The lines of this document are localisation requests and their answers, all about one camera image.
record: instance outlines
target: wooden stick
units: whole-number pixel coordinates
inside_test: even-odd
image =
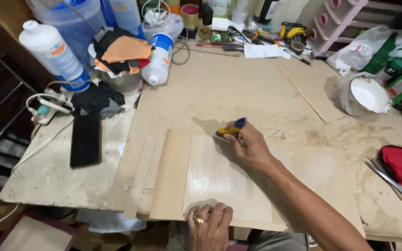
[[[286,72],[282,69],[282,67],[280,67],[280,65],[277,65],[277,67],[279,67],[279,69],[283,72],[283,74],[285,75],[285,77],[287,77],[287,79],[289,80],[289,82],[291,82],[291,84],[294,86],[294,88],[296,88],[297,92],[300,93],[300,95],[302,95],[302,97],[305,99],[305,101],[311,106],[311,108],[316,112],[316,114],[320,117],[320,119],[322,119],[323,122],[325,122],[325,119],[323,119],[322,115],[320,115],[319,111],[317,111],[317,109],[313,106],[313,104],[308,100],[308,98],[302,93],[302,91],[294,84],[294,82],[291,80],[291,78],[286,74]]]

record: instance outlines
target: leg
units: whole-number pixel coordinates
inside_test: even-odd
[[[248,237],[248,251],[307,251],[306,235],[253,229]]]

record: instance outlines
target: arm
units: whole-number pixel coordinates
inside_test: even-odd
[[[267,174],[285,196],[293,213],[326,251],[371,251],[358,230],[321,197],[311,191],[270,153],[263,135],[247,123],[240,131],[244,146],[230,134],[224,137],[234,145],[237,157],[250,168]]]

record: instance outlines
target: man's right hand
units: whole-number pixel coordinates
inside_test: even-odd
[[[231,128],[234,122],[229,122],[225,129]],[[243,145],[232,134],[224,134],[224,137],[233,144],[235,155],[243,163],[250,168],[267,171],[267,169],[273,167],[274,161],[278,162],[269,151],[263,135],[253,125],[246,122],[239,134],[243,139]]]

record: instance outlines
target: workbench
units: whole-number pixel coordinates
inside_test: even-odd
[[[402,146],[402,115],[398,111],[392,109],[386,114],[354,118],[338,110],[330,96],[339,75],[322,61],[314,61],[311,67],[296,59],[246,59],[243,56],[221,55],[219,50],[212,49],[212,52],[214,54],[192,51],[186,64],[171,66],[166,84],[144,88],[137,112],[140,112],[142,102],[159,100],[162,94],[170,95],[165,92],[171,85],[192,88],[195,95],[201,96],[194,98],[174,92],[175,104],[180,100],[183,107],[178,106],[179,110],[171,116],[144,114],[140,118],[135,117],[132,128],[135,123],[141,123],[152,125],[150,128],[153,129],[140,131],[136,125],[135,132],[155,134],[156,144],[159,145],[163,141],[162,134],[165,136],[169,127],[210,132],[223,127],[229,120],[246,116],[267,140],[334,146],[342,150],[344,172],[359,208],[367,239],[402,241],[402,201],[363,163],[366,156],[374,157],[384,145]],[[175,58],[182,59],[184,56],[187,54],[182,51]],[[277,65],[283,68],[324,121],[287,81]],[[271,113],[246,110],[247,104],[260,102],[258,96],[240,97],[243,100],[241,106],[220,107],[215,104],[221,95],[233,95],[234,86],[241,81],[249,85],[253,81],[258,82],[257,88],[264,93],[264,97],[273,97],[278,102],[277,106],[265,108]],[[274,88],[277,91],[265,93]],[[202,95],[208,92],[213,93],[215,99],[205,100],[201,106]],[[23,204],[124,211],[135,173],[130,174],[131,170],[125,169],[131,153],[129,149],[126,147],[121,160],[117,147],[124,142],[128,145],[130,139],[137,138],[137,135],[128,135],[134,115],[132,102],[137,93],[130,94],[130,97],[126,113],[102,123],[103,162],[100,165],[77,170],[69,168],[72,126],[68,126],[42,151],[17,168],[3,188],[0,199]],[[212,119],[211,114],[227,116],[218,120]],[[40,128],[25,156],[69,124],[70,119],[56,117],[50,125]],[[135,151],[134,148],[142,149],[142,146],[134,144],[129,151]],[[137,209],[139,215],[146,216],[150,212],[158,163],[159,158],[152,158]]]

